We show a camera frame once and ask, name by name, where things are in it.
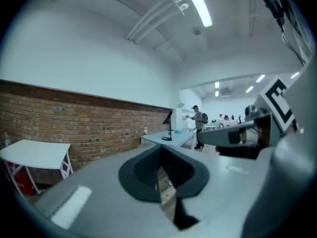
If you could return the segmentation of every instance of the ceiling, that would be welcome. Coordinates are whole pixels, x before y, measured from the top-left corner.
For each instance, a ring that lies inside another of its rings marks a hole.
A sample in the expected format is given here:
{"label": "ceiling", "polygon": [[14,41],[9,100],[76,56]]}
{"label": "ceiling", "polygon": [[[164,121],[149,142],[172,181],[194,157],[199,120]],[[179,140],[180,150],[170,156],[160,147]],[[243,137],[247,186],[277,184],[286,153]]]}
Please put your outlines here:
{"label": "ceiling", "polygon": [[[212,83],[194,87],[192,88],[192,90],[195,93],[197,93],[201,98],[216,98],[216,91],[219,91],[219,96],[217,98],[254,96],[258,95],[275,76],[281,78],[282,81],[286,84],[286,86],[289,87],[298,78],[298,76],[296,76],[293,79],[291,79],[291,76],[293,74],[294,73],[266,75],[259,83],[257,83],[256,80],[259,78],[260,75],[253,77],[243,77],[238,79],[221,81],[219,83],[219,88],[215,88],[215,83]],[[246,90],[250,86],[253,86],[254,88],[249,93],[246,93]]]}
{"label": "ceiling", "polygon": [[[116,22],[128,35],[138,20],[160,0],[45,0],[46,3],[66,3],[85,8]],[[205,0],[213,25],[204,27],[191,0],[189,7],[182,13],[166,20],[151,31],[138,45],[152,50],[171,67],[186,61],[195,54],[219,47],[233,38],[245,40],[254,37],[276,36],[280,30],[263,0]],[[156,16],[144,30],[165,17],[172,6]]]}

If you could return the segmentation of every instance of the person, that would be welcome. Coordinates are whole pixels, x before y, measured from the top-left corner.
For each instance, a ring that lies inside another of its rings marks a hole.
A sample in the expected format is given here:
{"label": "person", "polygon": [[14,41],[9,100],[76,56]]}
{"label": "person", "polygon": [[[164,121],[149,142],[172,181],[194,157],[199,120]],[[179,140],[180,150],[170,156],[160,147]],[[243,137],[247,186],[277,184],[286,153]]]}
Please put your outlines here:
{"label": "person", "polygon": [[198,139],[198,134],[199,132],[201,132],[203,130],[204,124],[203,124],[203,113],[199,111],[199,108],[197,105],[193,106],[192,109],[194,109],[195,111],[195,115],[193,117],[189,117],[191,120],[195,120],[195,126],[196,126],[196,130],[197,130],[197,145],[195,147],[196,150],[200,149],[203,144],[199,141]]}
{"label": "person", "polygon": [[222,118],[222,114],[220,114],[220,115],[219,115],[218,128],[220,128],[221,126],[223,126],[223,118]]}

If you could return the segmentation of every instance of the white wall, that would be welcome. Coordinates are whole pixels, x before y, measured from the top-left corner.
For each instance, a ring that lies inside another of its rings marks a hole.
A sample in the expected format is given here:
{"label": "white wall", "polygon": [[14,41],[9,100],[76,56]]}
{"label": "white wall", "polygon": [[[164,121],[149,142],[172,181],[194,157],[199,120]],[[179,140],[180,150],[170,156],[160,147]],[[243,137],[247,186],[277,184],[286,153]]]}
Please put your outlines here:
{"label": "white wall", "polygon": [[279,37],[233,39],[222,46],[196,55],[175,69],[180,89],[258,74],[298,71],[296,56]]}
{"label": "white wall", "polygon": [[[203,111],[202,98],[198,96],[192,89],[185,89],[180,91],[181,102],[185,105],[182,108],[182,116],[193,116],[195,114],[192,107],[197,105],[200,111]],[[195,121],[187,118],[187,123],[182,123],[182,127],[195,128]]]}
{"label": "white wall", "polygon": [[208,115],[208,119],[219,119],[219,115],[228,115],[231,120],[231,116],[234,115],[234,119],[237,120],[238,116],[241,116],[241,121],[244,121],[245,108],[253,104],[256,100],[256,96],[243,97],[243,98],[203,98],[203,109]]}
{"label": "white wall", "polygon": [[127,32],[83,9],[33,9],[7,35],[0,79],[173,108],[171,69]]}

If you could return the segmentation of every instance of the pipe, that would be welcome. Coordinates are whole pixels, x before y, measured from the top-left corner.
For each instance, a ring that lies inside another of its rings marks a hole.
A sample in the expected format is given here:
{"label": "pipe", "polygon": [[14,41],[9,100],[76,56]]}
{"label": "pipe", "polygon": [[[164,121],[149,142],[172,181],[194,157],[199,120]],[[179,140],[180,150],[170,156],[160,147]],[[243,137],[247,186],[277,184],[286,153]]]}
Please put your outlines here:
{"label": "pipe", "polygon": [[142,22],[142,24],[135,29],[135,31],[133,32],[133,34],[131,34],[131,36],[129,37],[129,40],[132,40],[133,37],[142,30],[143,27],[145,27],[152,19],[154,19],[156,16],[158,16],[159,14],[161,14],[163,11],[165,11],[166,9],[170,8],[173,5],[173,2],[169,2],[167,5],[165,5],[164,7],[162,7],[161,9],[159,9],[158,11],[156,11],[155,13],[153,13],[150,17],[148,17],[146,20],[144,20]]}
{"label": "pipe", "polygon": [[[181,11],[184,11],[188,8],[188,4],[187,3],[183,3],[180,7]],[[136,41],[134,42],[135,44],[138,44],[145,36],[148,35],[148,33],[150,33],[153,29],[155,29],[158,25],[162,24],[163,22],[167,21],[168,19],[170,19],[171,17],[175,16],[176,14],[178,14],[179,11],[172,11],[170,14],[166,15],[165,17],[161,18],[160,20],[158,20],[155,24],[153,24],[148,30],[146,30],[143,34],[141,34],[139,36],[138,39],[136,39]]]}
{"label": "pipe", "polygon": [[130,33],[127,36],[127,40],[130,39],[131,34],[135,31],[135,29],[142,23],[142,21],[152,12],[154,11],[156,8],[158,8],[161,4],[163,4],[165,1],[167,0],[161,0],[159,1],[157,4],[155,4],[154,6],[152,6],[143,16],[142,18],[136,23],[136,25],[132,28],[132,30],[130,31]]}
{"label": "pipe", "polygon": [[161,14],[163,11],[165,11],[166,9],[170,8],[174,3],[180,2],[182,0],[172,0],[172,2],[169,2],[167,5],[165,5],[164,7],[162,7],[161,9],[155,11],[152,15],[150,15],[150,17],[148,17],[146,20],[144,20],[139,27],[137,27],[135,29],[135,31],[130,35],[130,37],[128,38],[129,40],[132,40],[133,37],[142,30],[142,28],[144,28],[148,23],[150,23],[150,21],[152,19],[154,19],[156,16],[158,16],[159,14]]}

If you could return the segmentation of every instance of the backpack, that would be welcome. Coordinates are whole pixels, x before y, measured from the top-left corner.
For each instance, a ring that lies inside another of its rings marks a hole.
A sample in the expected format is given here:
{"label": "backpack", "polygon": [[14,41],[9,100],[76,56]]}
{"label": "backpack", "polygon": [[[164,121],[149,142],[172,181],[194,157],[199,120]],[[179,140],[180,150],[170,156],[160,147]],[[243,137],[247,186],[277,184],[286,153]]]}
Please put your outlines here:
{"label": "backpack", "polygon": [[207,124],[208,123],[208,116],[206,113],[203,113],[203,123]]}

